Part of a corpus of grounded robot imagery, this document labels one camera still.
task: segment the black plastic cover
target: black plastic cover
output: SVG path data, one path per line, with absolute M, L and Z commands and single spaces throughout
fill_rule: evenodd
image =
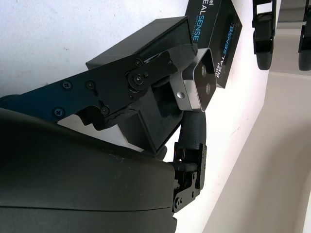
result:
M 0 232 L 174 232 L 173 182 L 170 164 L 0 108 Z

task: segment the black plastic housing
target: black plastic housing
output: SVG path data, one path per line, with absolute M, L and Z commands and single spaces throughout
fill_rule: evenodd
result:
M 135 53 L 147 60 L 172 47 L 191 43 L 187 17 L 156 19 L 87 62 L 86 66 L 92 69 Z M 183 112 L 177 106 L 169 83 L 153 87 L 140 101 L 139 114 L 119 127 L 129 143 L 156 154 L 180 125 Z
M 1 233 L 173 233 L 170 164 L 0 108 Z

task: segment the black metal bracket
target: black metal bracket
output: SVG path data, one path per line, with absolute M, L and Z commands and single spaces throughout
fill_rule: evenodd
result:
M 179 148 L 175 143 L 174 162 L 176 186 L 174 189 L 173 212 L 176 213 L 195 200 L 203 189 L 206 169 L 206 145 L 198 150 Z
M 272 11 L 257 14 L 257 6 L 271 3 Z M 254 53 L 259 69 L 268 70 L 272 63 L 276 33 L 276 0 L 253 0 Z
M 299 42 L 299 69 L 302 71 L 311 70 L 311 6 L 306 0 L 303 21 L 306 22 L 301 28 Z
M 192 44 L 177 46 L 144 63 L 137 54 L 71 76 L 22 95 L 4 98 L 0 107 L 58 122 L 72 114 L 96 130 L 110 128 L 137 114 L 139 99 L 157 81 L 194 59 Z M 181 64 L 172 61 L 182 52 Z

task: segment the realsense box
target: realsense box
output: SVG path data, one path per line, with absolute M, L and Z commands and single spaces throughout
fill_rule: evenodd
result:
M 242 30 L 231 0 L 189 0 L 186 15 L 193 43 L 211 49 L 217 86 L 225 88 Z

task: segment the white wall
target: white wall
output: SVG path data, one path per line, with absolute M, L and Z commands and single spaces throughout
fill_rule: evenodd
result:
M 311 191 L 311 76 L 298 70 L 298 44 L 292 32 L 276 36 L 265 104 L 205 233 L 303 231 Z M 304 231 L 311 232 L 307 224 Z

